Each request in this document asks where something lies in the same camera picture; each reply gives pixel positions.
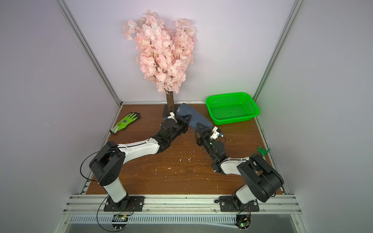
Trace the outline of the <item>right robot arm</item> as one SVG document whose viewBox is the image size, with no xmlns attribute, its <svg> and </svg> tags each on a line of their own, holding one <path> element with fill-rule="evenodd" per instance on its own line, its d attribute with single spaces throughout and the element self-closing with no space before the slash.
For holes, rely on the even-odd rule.
<svg viewBox="0 0 373 233">
<path fill-rule="evenodd" d="M 243 210 L 255 200 L 265 203 L 276 196 L 284 184 L 281 175 L 260 154 L 254 153 L 245 158 L 231 158 L 226 155 L 225 144 L 217 140 L 220 129 L 197 123 L 196 142 L 202 146 L 212 159 L 212 168 L 216 173 L 241 176 L 245 185 L 233 195 L 231 203 Z"/>
</svg>

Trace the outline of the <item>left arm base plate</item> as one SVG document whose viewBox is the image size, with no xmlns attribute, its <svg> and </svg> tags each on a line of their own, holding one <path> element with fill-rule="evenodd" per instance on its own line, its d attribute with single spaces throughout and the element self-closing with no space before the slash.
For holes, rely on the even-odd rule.
<svg viewBox="0 0 373 233">
<path fill-rule="evenodd" d="M 109 196 L 104 202 L 105 212 L 141 212 L 143 209 L 144 196 L 126 196 L 118 203 Z"/>
</svg>

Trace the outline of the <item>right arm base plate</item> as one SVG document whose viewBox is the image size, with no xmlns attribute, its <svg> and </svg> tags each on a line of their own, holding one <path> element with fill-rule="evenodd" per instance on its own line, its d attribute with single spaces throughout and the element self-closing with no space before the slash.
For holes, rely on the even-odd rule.
<svg viewBox="0 0 373 233">
<path fill-rule="evenodd" d="M 214 203 L 219 204 L 221 212 L 259 212 L 257 200 L 242 203 L 238 198 L 233 196 L 219 196 L 214 200 Z"/>
</svg>

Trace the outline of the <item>blue fish-print pillowcase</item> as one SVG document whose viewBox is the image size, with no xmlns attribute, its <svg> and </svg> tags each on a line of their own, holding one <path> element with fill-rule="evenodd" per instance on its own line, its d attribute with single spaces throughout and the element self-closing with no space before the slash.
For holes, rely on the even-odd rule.
<svg viewBox="0 0 373 233">
<path fill-rule="evenodd" d="M 191 115 L 189 126 L 195 131 L 198 131 L 198 126 L 200 126 L 200 128 L 207 128 L 210 131 L 213 129 L 213 124 L 206 117 L 186 103 L 183 103 L 178 107 L 176 115 L 180 117 Z"/>
</svg>

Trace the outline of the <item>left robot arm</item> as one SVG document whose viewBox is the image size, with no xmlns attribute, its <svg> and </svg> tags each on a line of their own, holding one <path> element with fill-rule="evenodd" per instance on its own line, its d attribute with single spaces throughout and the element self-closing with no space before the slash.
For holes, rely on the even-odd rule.
<svg viewBox="0 0 373 233">
<path fill-rule="evenodd" d="M 190 120 L 190 114 L 170 116 L 163 121 L 155 136 L 130 144 L 110 141 L 96 153 L 89 163 L 89 168 L 107 192 L 108 204 L 114 204 L 119 210 L 129 206 L 129 195 L 119 179 L 123 164 L 143 156 L 162 153 L 178 136 L 187 132 Z"/>
</svg>

